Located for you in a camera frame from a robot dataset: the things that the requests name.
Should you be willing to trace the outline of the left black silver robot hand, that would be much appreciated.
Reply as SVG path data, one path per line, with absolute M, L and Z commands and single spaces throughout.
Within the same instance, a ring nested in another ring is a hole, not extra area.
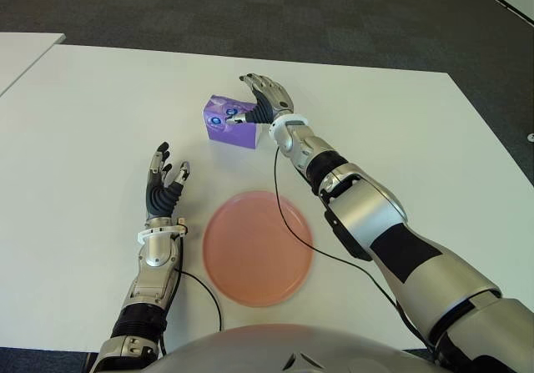
M 167 175 L 173 168 L 172 164 L 167 163 L 169 156 L 169 144 L 162 142 L 150 161 L 145 189 L 147 219 L 171 218 L 190 176 L 189 162 L 184 161 L 178 173 L 166 184 Z

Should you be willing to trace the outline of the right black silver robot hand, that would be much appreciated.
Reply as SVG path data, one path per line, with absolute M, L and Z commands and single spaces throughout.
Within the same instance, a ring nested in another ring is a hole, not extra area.
M 256 105 L 247 112 L 226 119 L 228 124 L 273 123 L 280 115 L 293 113 L 294 105 L 285 88 L 269 77 L 247 73 L 239 77 L 256 99 Z

